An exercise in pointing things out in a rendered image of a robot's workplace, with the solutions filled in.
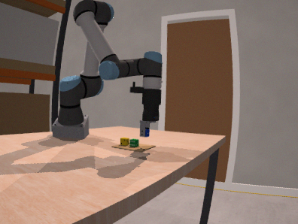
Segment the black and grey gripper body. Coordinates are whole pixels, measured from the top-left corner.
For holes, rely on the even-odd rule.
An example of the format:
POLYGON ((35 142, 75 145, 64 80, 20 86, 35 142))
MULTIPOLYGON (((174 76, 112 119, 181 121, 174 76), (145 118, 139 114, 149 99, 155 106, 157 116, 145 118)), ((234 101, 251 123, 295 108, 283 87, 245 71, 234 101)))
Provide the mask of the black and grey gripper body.
POLYGON ((159 121, 159 105, 161 105, 161 82, 162 79, 158 77, 143 77, 143 87, 130 87, 130 92, 142 93, 142 104, 144 110, 142 114, 142 121, 159 121))

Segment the green die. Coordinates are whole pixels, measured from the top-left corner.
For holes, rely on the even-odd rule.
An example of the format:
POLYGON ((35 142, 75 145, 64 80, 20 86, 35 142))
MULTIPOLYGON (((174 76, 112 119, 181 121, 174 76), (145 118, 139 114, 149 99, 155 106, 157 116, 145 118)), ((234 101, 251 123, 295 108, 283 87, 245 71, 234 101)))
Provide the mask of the green die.
POLYGON ((131 147, 138 147, 138 145, 139 145, 139 139, 130 139, 129 140, 129 145, 131 147))

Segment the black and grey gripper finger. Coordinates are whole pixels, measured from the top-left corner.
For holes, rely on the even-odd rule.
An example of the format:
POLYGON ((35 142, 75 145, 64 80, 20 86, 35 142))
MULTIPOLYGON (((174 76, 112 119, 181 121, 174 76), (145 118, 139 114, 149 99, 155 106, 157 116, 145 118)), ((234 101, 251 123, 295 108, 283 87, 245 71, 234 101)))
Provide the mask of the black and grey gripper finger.
POLYGON ((150 130, 150 123, 146 123, 145 128, 150 130))
POLYGON ((150 121, 142 121, 140 120, 140 137, 145 137, 145 125, 146 123, 151 123, 150 121))

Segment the tan flat mat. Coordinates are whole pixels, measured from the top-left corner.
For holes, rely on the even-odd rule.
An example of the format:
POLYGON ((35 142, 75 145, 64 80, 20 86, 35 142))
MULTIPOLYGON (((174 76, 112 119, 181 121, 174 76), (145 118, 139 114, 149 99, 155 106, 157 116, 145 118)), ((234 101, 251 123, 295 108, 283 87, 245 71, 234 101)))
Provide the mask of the tan flat mat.
POLYGON ((137 151, 137 152, 143 152, 145 150, 149 150, 153 147, 155 147, 154 145, 147 145, 147 144, 139 144, 138 147, 131 147, 130 145, 115 145, 115 146, 111 146, 114 148, 119 148, 119 149, 124 149, 124 150, 132 150, 132 151, 137 151))

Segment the blue die with white pips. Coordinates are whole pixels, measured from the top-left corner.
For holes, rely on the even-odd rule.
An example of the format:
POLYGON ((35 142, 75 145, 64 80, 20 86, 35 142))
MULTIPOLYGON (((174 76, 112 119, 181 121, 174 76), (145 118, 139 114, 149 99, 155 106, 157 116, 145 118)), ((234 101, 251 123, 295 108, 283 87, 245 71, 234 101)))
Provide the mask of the blue die with white pips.
POLYGON ((150 130, 149 129, 146 129, 145 130, 145 137, 149 137, 149 134, 150 134, 150 130))

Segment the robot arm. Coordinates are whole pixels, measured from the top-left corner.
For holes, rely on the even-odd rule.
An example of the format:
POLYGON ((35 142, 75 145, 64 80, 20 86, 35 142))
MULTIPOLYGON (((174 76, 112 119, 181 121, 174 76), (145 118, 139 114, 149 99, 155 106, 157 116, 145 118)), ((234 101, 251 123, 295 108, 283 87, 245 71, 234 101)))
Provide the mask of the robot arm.
POLYGON ((64 126, 75 126, 84 121, 81 99, 101 93, 103 80, 139 75, 162 77, 161 53, 149 51, 144 54, 144 58, 118 59, 103 34, 104 28, 114 17, 114 9, 109 3, 83 0, 75 6, 73 17, 76 24, 81 27, 87 45, 84 69, 80 77, 69 76, 59 82, 58 123, 64 126))

